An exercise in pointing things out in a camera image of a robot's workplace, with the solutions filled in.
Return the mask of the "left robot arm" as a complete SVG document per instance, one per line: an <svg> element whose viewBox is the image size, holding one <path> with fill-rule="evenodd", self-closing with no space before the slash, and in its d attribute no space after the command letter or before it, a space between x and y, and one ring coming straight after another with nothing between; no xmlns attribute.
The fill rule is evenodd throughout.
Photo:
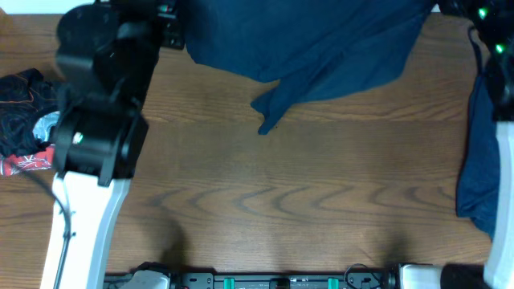
<svg viewBox="0 0 514 289"><path fill-rule="evenodd" d="M163 47L185 46L173 0L96 1L59 21L55 197L44 288L100 288L149 129L142 108Z"/></svg>

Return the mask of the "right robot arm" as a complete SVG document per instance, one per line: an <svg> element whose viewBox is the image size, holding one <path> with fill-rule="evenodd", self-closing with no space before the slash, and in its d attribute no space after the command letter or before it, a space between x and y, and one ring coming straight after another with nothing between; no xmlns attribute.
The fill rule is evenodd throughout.
<svg viewBox="0 0 514 289"><path fill-rule="evenodd" d="M513 287L513 2L438 1L446 15L469 19L491 53L484 72L493 104L500 179L496 228L483 266L399 264L381 271L378 288Z"/></svg>

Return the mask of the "navy blue shorts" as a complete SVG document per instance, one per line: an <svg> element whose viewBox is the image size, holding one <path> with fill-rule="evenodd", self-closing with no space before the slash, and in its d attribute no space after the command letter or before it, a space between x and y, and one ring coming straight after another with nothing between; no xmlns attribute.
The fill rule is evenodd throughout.
<svg viewBox="0 0 514 289"><path fill-rule="evenodd" d="M293 105L396 80L433 2L425 0L186 0L195 63L275 87L251 106L269 133Z"/></svg>

